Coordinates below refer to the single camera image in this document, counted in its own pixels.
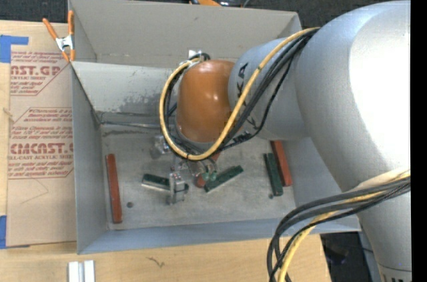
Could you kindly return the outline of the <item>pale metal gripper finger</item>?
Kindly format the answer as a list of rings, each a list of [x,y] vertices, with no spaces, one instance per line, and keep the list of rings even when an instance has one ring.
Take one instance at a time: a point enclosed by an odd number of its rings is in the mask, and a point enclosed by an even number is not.
[[[167,196],[167,204],[173,205],[176,200],[176,193],[175,193],[175,183],[176,183],[176,174],[170,173],[168,178],[169,183],[169,195]]]
[[[176,201],[183,201],[185,199],[186,182],[183,177],[178,173],[176,175]]]

